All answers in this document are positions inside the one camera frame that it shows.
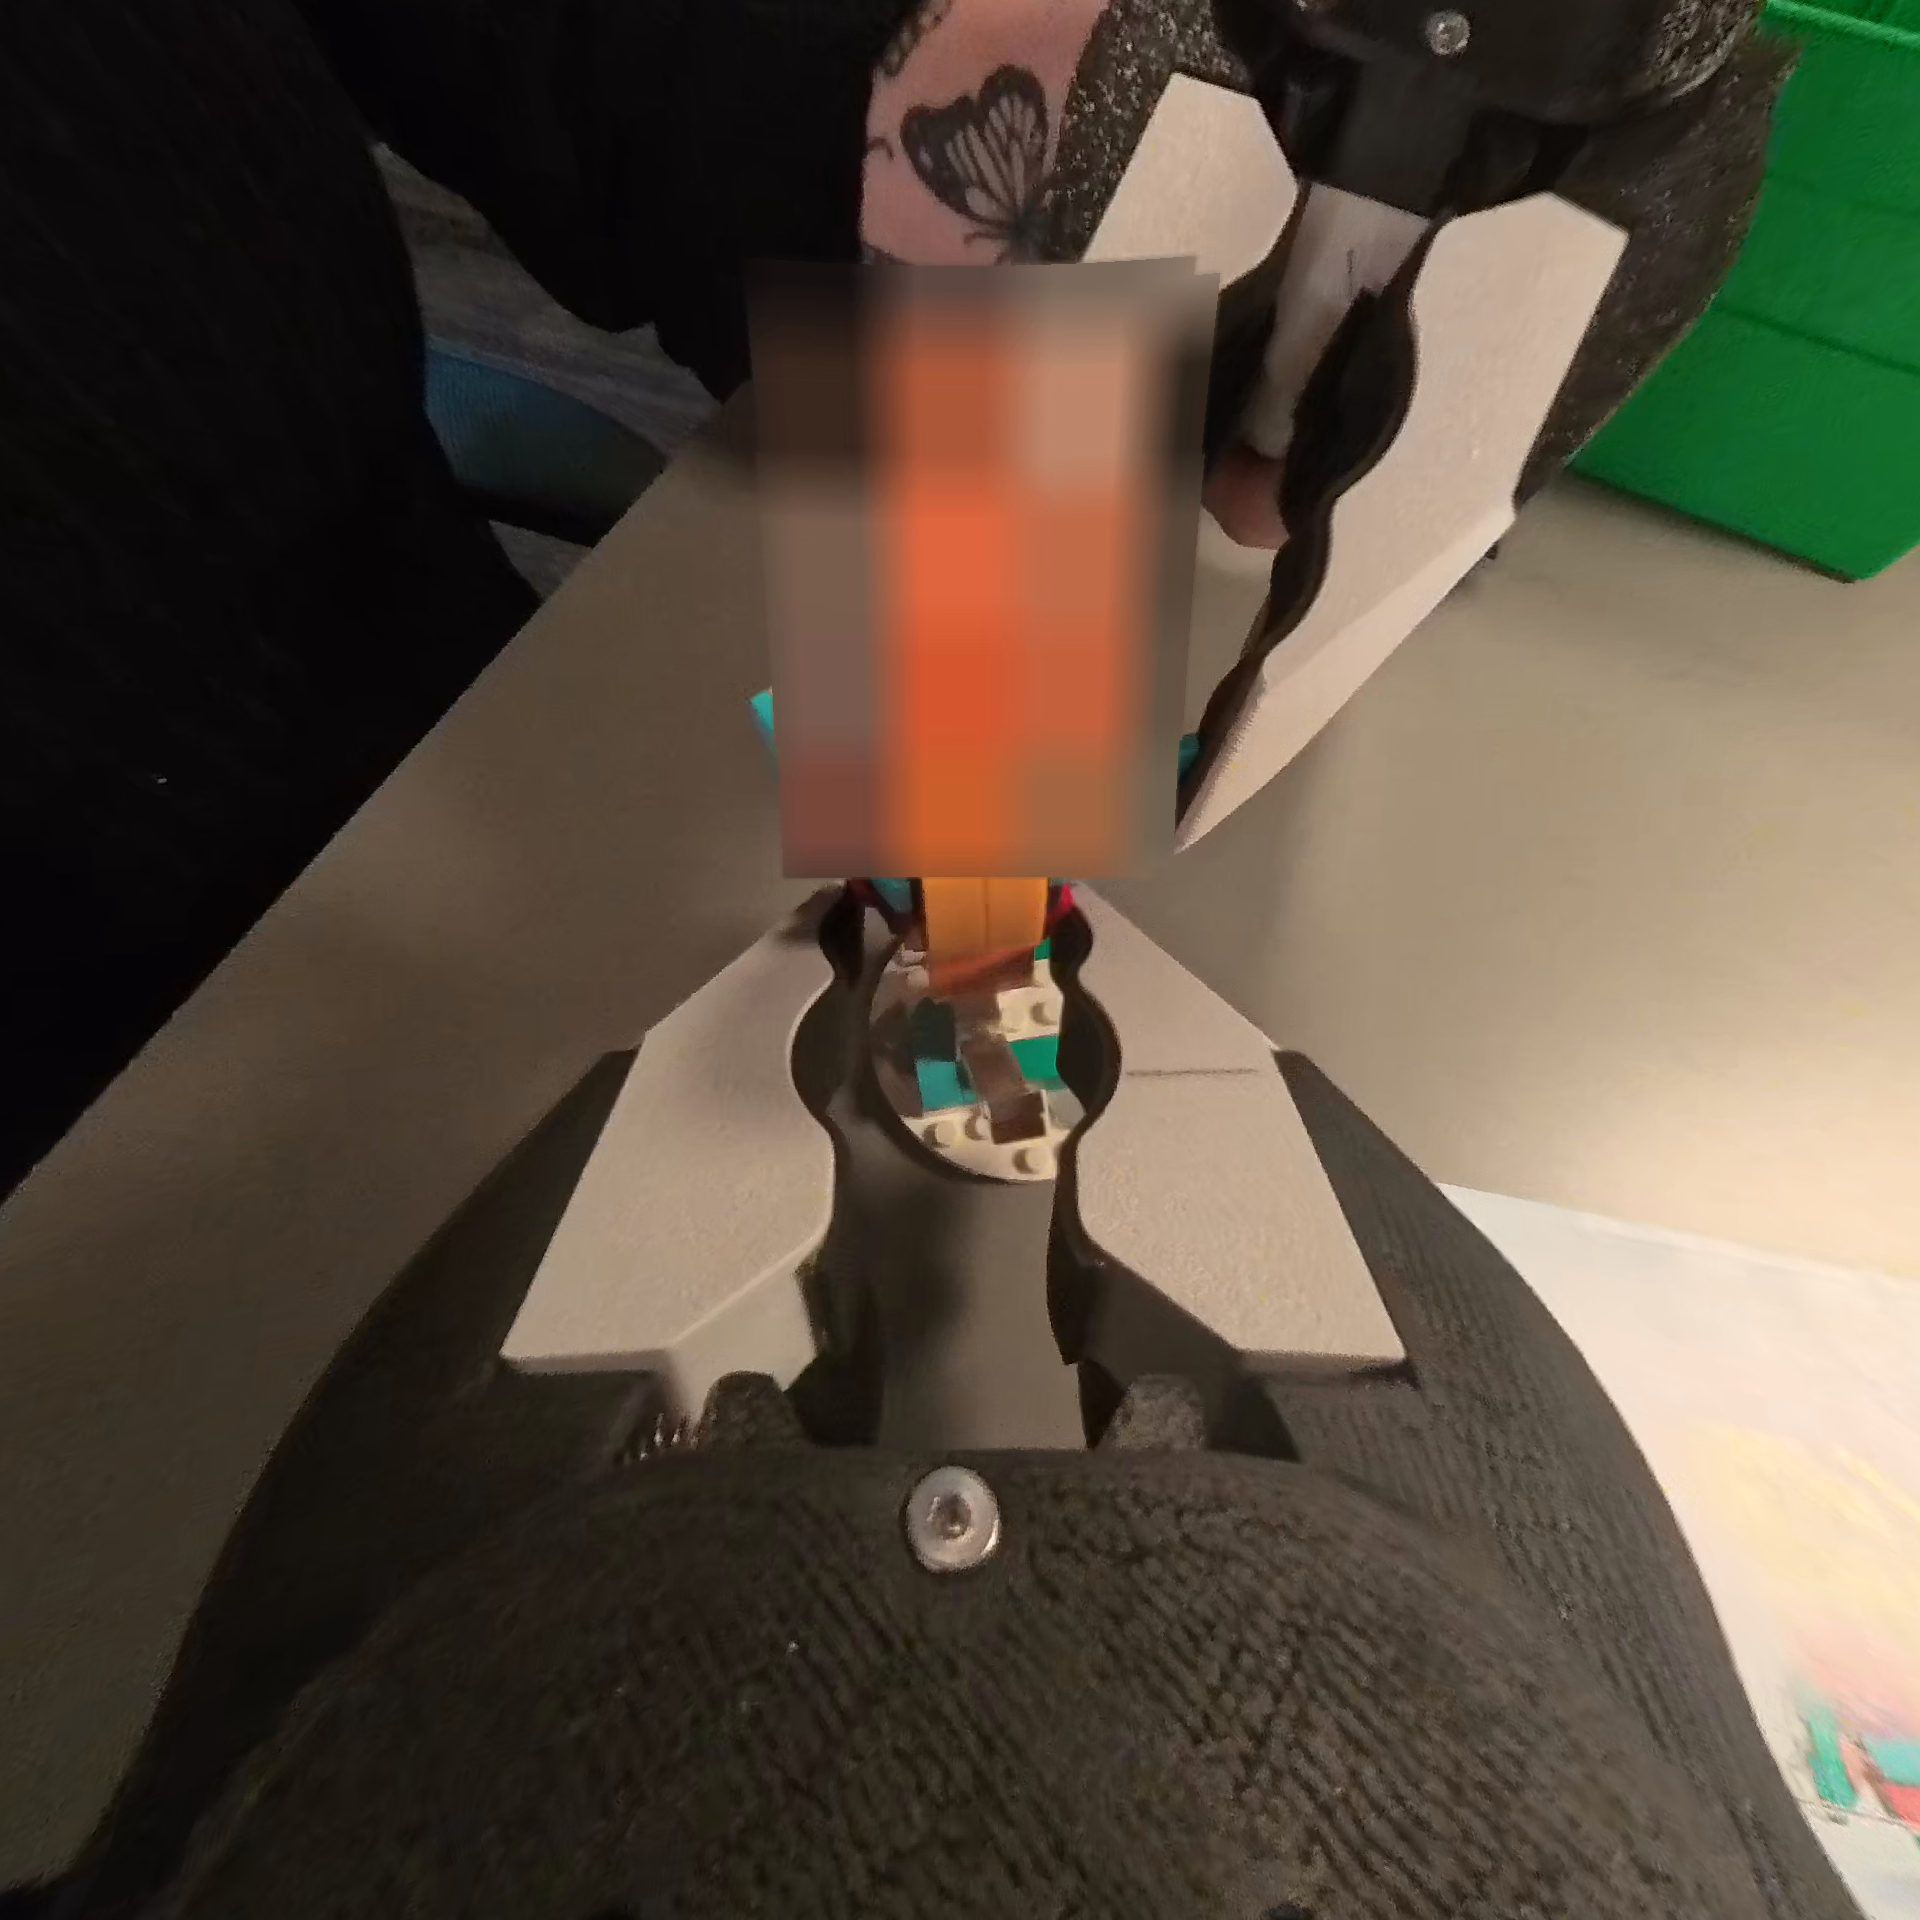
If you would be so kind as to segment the colourful lego fish model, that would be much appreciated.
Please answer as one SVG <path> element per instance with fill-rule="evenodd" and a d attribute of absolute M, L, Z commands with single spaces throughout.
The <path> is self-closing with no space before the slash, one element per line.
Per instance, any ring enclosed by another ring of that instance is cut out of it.
<path fill-rule="evenodd" d="M 1166 745 L 1152 695 L 1111 672 L 1094 673 L 1091 695 L 1057 691 L 1052 677 L 1040 695 L 1027 695 L 991 669 L 915 667 L 895 673 L 879 703 L 886 743 L 875 787 L 905 815 L 902 826 L 884 826 L 893 853 L 993 853 L 1008 833 L 1024 833 L 1029 760 L 1049 770 L 1057 722 L 1067 723 L 1072 760 L 1093 753 L 1094 776 L 1108 773 L 1111 749 L 1128 773 L 1136 734 L 1144 734 L 1144 747 Z M 935 977 L 947 983 L 1032 955 L 1060 914 L 1060 881 L 1035 873 L 856 873 L 845 886 L 895 929 L 918 934 Z"/>

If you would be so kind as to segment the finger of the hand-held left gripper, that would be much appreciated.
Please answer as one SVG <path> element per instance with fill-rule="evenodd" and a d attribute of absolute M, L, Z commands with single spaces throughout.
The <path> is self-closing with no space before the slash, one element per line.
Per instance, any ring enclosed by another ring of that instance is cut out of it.
<path fill-rule="evenodd" d="M 1084 259 L 1187 262 L 1215 293 L 1276 253 L 1301 186 L 1259 101 L 1173 75 L 1101 209 Z"/>
<path fill-rule="evenodd" d="M 1310 745 L 1508 529 L 1625 231 L 1555 194 L 1428 227 L 1335 360 L 1375 374 L 1287 521 L 1259 618 L 1214 685 L 1181 781 L 1188 850 Z"/>

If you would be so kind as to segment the round white teal lego base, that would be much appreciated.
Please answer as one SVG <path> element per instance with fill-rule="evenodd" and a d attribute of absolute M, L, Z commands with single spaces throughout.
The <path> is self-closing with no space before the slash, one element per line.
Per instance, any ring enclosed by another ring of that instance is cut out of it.
<path fill-rule="evenodd" d="M 1060 1072 L 1065 997 L 1037 958 L 993 993 L 939 997 L 902 955 L 871 998 L 871 1063 L 899 1129 L 950 1167 L 1054 1179 L 1084 1105 Z"/>

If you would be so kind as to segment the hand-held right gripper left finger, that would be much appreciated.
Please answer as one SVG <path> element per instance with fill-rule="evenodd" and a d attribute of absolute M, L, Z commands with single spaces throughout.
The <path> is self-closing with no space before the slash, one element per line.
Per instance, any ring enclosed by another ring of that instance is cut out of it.
<path fill-rule="evenodd" d="M 728 1376 L 801 1377 L 833 1202 L 805 1018 L 840 1009 L 861 907 L 825 886 L 641 1034 L 501 1344 L 521 1376 L 641 1373 L 695 1423 Z"/>

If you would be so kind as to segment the green plastic bin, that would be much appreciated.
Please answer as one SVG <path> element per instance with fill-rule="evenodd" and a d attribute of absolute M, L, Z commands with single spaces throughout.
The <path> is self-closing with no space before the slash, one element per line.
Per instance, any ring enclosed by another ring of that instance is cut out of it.
<path fill-rule="evenodd" d="M 1766 5 L 1797 45 L 1704 318 L 1574 456 L 1832 578 L 1917 539 L 1917 5 Z"/>

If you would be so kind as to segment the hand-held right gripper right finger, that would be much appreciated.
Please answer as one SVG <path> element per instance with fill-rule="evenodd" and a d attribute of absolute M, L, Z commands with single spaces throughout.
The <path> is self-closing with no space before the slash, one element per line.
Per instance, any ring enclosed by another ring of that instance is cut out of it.
<path fill-rule="evenodd" d="M 1406 1359 L 1276 1041 L 1087 886 L 1054 934 L 1084 1118 L 1054 1200 L 1054 1331 L 1087 1440 L 1150 1376 L 1211 1432 L 1265 1382 Z"/>

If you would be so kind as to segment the open lego instruction booklet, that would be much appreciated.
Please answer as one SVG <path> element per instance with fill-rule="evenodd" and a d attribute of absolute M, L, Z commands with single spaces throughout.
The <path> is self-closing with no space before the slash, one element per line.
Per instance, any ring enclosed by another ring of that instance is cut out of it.
<path fill-rule="evenodd" d="M 1662 1483 L 1864 1914 L 1917 1914 L 1917 1282 L 1449 1185 Z"/>

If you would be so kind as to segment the person's left hand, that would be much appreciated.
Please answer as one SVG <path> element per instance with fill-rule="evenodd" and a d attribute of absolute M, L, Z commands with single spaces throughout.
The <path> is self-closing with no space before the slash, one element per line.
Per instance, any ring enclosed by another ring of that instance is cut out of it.
<path fill-rule="evenodd" d="M 1239 438 L 1206 470 L 1205 507 L 1223 537 L 1276 552 L 1288 539 L 1283 482 L 1285 458 Z"/>

